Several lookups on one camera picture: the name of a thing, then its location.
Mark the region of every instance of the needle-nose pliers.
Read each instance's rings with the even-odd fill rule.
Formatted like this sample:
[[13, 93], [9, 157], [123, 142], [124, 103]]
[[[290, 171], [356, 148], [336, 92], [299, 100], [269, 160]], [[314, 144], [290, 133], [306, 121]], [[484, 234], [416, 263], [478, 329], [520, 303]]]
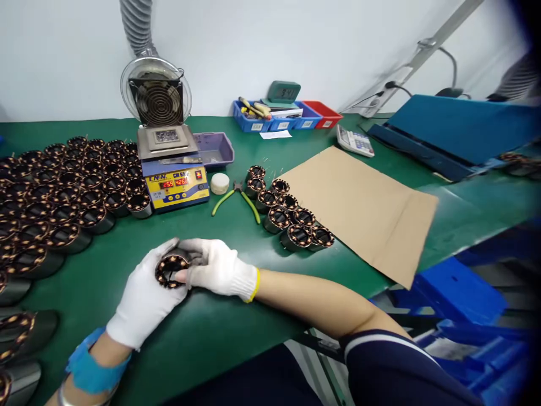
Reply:
[[261, 218], [259, 217], [259, 213], [257, 211], [257, 209], [255, 208], [254, 204], [252, 203], [252, 201], [248, 198], [248, 196], [246, 196], [246, 194], [242, 191], [242, 182], [241, 183], [237, 183], [236, 180], [233, 181], [233, 190], [229, 191], [226, 193], [226, 195], [224, 197], [222, 197], [218, 203], [216, 203], [216, 206], [214, 206], [214, 208], [212, 209], [212, 216], [214, 217], [214, 215], [216, 214], [216, 211], [218, 209], [218, 207], [220, 207], [220, 205], [226, 201], [226, 199], [231, 196], [232, 194], [235, 193], [235, 191], [239, 191], [242, 195], [242, 197], [244, 198], [244, 200], [246, 200], [246, 202], [250, 205], [250, 208], [252, 209], [252, 211], [254, 212], [254, 216], [255, 216], [255, 221], [258, 223], [258, 224], [261, 224]]

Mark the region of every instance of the purple tray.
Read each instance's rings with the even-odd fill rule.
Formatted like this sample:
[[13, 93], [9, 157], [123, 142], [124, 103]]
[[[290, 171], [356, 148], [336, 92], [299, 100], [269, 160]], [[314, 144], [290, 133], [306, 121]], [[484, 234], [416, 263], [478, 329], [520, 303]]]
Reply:
[[197, 133], [193, 137], [206, 169], [225, 167], [235, 160], [235, 150], [225, 133]]

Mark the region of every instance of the glove yellow cuff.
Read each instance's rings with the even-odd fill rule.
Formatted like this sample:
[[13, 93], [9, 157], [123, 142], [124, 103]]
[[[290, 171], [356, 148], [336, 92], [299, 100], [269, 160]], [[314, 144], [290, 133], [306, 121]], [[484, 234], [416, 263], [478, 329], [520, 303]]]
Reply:
[[259, 268], [256, 268], [257, 272], [258, 272], [258, 280], [257, 282], [255, 283], [255, 289], [254, 289], [254, 292], [252, 293], [252, 296], [250, 296], [250, 299], [244, 301], [245, 303], [251, 303], [254, 298], [255, 298], [255, 295], [258, 293], [258, 290], [259, 290], [259, 282], [260, 282], [260, 274], [259, 274]]

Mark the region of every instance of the power outlet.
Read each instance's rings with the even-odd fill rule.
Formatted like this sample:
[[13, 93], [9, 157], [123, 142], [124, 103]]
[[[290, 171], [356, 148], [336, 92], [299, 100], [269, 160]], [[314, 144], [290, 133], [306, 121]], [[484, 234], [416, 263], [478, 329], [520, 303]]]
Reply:
[[370, 107], [363, 108], [359, 111], [359, 114], [363, 117], [370, 118], [373, 117], [375, 113], [379, 111], [381, 107], [389, 100], [394, 93], [397, 91], [397, 89], [386, 89], [385, 83], [395, 81], [397, 85], [402, 86], [406, 80], [408, 79], [408, 75], [413, 70], [412, 67], [405, 66], [391, 74], [387, 79], [381, 82], [381, 90], [384, 91], [384, 93], [380, 97], [375, 97], [372, 99], [372, 102], [370, 103]]

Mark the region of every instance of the blue wrist strap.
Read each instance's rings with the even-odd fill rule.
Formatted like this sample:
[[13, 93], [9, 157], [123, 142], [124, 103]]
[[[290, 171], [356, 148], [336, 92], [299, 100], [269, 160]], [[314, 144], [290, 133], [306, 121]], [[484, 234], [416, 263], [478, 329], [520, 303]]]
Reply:
[[112, 391], [118, 385], [131, 359], [130, 354], [126, 361], [114, 368], [104, 368], [96, 362], [88, 350], [104, 331], [105, 327], [101, 327], [85, 338], [69, 358], [66, 367], [66, 372], [73, 375], [75, 386], [92, 395]]

